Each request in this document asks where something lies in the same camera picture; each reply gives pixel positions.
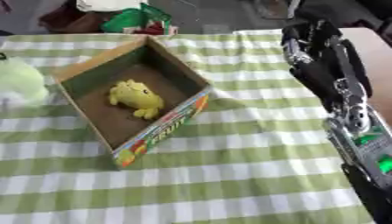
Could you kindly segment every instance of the colorful box label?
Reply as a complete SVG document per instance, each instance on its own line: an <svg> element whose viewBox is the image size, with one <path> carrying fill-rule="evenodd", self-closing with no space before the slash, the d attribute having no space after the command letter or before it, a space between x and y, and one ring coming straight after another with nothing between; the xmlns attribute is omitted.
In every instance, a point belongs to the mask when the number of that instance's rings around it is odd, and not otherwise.
<svg viewBox="0 0 392 224"><path fill-rule="evenodd" d="M131 165L139 156L166 139L179 126L186 123L206 107L210 88L189 99L151 125L147 130L129 140L113 153L115 163L120 167Z"/></svg>

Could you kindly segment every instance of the open cardboard box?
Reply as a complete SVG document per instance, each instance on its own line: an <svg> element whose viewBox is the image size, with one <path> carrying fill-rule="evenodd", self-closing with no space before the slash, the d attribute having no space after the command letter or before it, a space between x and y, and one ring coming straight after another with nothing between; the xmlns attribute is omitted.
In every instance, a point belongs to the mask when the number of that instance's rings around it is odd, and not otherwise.
<svg viewBox="0 0 392 224"><path fill-rule="evenodd" d="M120 167L130 165L207 104L210 85L153 37L107 50L55 76L62 92L85 117ZM134 117L133 108L109 104L118 81L144 83L164 100L155 120Z"/></svg>

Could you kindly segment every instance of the green bag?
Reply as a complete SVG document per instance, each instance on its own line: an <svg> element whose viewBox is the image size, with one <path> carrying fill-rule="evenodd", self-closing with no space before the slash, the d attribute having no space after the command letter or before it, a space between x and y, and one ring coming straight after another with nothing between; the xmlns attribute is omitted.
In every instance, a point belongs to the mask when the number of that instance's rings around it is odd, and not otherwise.
<svg viewBox="0 0 392 224"><path fill-rule="evenodd" d="M146 24L144 27L151 21L157 22L162 21L164 23L164 34L169 34L169 27L172 22L172 16L164 13L160 9L152 7L146 3L141 3L141 7L143 15L146 17Z"/></svg>
<svg viewBox="0 0 392 224"><path fill-rule="evenodd" d="M105 32L123 33L124 28L142 30L151 22L162 21L164 23L164 34L169 34L172 16L146 3L141 3L140 8L141 10L124 10L121 14L112 17L108 22L104 23L101 29Z"/></svg>
<svg viewBox="0 0 392 224"><path fill-rule="evenodd" d="M142 29L144 24L144 15L141 10L127 9L104 23L101 29L105 32L123 32L123 28L126 27Z"/></svg>

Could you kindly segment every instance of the table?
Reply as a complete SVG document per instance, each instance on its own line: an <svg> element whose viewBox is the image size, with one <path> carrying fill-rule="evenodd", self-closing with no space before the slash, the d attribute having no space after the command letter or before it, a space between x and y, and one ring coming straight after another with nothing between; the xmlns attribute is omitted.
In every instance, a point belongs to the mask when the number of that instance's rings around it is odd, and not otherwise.
<svg viewBox="0 0 392 224"><path fill-rule="evenodd" d="M53 69L131 35L12 36L45 75L41 108L1 114L1 223L368 223L319 100L287 72L280 31L159 38L213 84L208 108L126 171L54 86Z"/></svg>

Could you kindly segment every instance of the yellow plush toy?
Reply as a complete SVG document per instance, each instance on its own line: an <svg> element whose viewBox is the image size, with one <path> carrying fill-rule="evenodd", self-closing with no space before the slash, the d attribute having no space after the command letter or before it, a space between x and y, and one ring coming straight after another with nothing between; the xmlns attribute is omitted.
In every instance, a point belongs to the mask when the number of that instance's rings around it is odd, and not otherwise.
<svg viewBox="0 0 392 224"><path fill-rule="evenodd" d="M164 101L159 95L152 93L143 83L133 80L120 81L110 89L110 104L119 102L137 109L133 115L150 120L156 117L164 107Z"/></svg>

